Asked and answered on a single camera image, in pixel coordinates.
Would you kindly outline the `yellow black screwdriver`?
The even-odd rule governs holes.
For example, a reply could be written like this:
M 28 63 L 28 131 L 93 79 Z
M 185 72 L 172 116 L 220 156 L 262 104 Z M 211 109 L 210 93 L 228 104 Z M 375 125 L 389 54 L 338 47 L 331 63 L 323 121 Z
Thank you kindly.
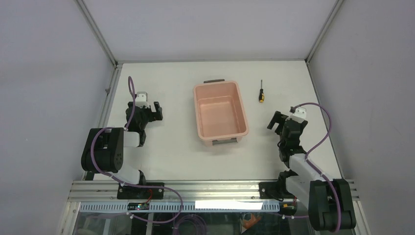
M 264 102 L 264 98 L 265 98 L 265 95 L 264 95 L 264 89 L 263 89 L 263 80 L 261 80 L 260 81 L 260 89 L 259 89 L 258 101 L 260 103 L 263 103 Z

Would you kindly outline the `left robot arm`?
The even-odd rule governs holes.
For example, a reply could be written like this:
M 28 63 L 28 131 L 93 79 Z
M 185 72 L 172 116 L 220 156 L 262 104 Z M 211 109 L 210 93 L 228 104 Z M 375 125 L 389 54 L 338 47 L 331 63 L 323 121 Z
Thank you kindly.
M 162 107 L 154 102 L 150 105 L 136 105 L 132 101 L 126 109 L 125 127 L 92 128 L 89 131 L 81 156 L 84 171 L 103 174 L 128 185 L 128 192 L 136 199 L 147 194 L 144 173 L 124 164 L 124 149 L 143 147 L 146 141 L 145 128 L 148 123 L 163 120 Z

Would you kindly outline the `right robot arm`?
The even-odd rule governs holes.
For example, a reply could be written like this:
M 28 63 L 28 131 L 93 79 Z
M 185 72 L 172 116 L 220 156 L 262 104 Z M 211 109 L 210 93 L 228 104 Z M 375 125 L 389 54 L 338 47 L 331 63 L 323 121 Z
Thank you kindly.
M 305 117 L 303 108 L 293 110 L 290 116 L 275 111 L 268 124 L 268 129 L 276 127 L 279 157 L 288 170 L 281 172 L 276 186 L 265 192 L 274 199 L 294 197 L 300 200 L 316 231 L 353 229 L 357 221 L 349 183 L 324 173 L 300 144 L 308 124 Z

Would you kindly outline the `pink plastic bin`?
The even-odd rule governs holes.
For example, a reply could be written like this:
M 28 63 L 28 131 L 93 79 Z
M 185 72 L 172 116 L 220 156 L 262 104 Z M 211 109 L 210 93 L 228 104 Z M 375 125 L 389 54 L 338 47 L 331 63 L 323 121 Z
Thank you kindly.
M 206 146 L 241 141 L 249 133 L 239 85 L 208 80 L 193 88 L 197 133 Z

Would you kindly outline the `orange object under table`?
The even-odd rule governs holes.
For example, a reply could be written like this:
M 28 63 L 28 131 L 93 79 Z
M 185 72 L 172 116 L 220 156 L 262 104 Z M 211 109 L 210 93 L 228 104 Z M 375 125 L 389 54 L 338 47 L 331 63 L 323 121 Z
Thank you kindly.
M 262 219 L 262 216 L 258 213 L 244 213 L 241 216 L 241 226 L 244 229 L 249 229 Z

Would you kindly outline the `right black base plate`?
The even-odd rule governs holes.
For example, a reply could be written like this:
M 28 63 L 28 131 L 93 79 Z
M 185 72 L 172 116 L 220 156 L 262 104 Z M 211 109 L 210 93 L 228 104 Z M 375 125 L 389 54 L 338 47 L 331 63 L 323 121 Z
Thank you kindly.
M 258 187 L 260 199 L 275 199 L 277 201 L 294 199 L 294 195 L 289 193 L 285 186 L 278 181 L 260 182 Z

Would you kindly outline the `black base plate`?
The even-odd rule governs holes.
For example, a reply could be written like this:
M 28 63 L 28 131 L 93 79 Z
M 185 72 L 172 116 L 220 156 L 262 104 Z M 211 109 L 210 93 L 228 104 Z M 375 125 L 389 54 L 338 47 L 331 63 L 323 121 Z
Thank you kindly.
M 164 189 L 158 187 L 164 187 L 162 182 L 147 183 L 150 188 L 137 188 L 131 186 L 121 186 L 119 184 L 116 198 L 118 200 L 147 200 L 151 199 L 161 200 L 164 196 Z
M 285 186 L 278 181 L 260 182 L 258 187 L 260 199 L 275 199 L 277 201 L 294 199 L 294 195 L 289 193 Z

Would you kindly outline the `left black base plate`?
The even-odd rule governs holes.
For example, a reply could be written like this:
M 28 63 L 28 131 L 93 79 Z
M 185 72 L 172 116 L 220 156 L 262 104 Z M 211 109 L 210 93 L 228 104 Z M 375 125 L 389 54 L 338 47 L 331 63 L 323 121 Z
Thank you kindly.
M 161 200 L 164 196 L 164 189 L 158 187 L 164 187 L 162 182 L 147 183 L 150 188 L 137 188 L 131 186 L 121 186 L 119 184 L 116 198 L 118 200 L 147 200 L 151 199 Z

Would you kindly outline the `aluminium mounting rail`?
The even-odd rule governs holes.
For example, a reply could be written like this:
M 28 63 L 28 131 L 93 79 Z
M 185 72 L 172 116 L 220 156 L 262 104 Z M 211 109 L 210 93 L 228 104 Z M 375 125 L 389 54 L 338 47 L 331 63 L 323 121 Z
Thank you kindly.
M 217 181 L 189 181 L 168 180 L 164 182 L 164 196 L 155 201 L 178 201 L 180 198 L 185 202 L 197 200 L 242 200 L 258 201 L 260 199 L 260 182 L 275 182 L 276 180 L 217 180 Z M 69 202 L 109 202 L 118 200 L 116 198 L 119 183 L 113 180 L 97 181 L 74 181 L 72 183 L 68 201 Z

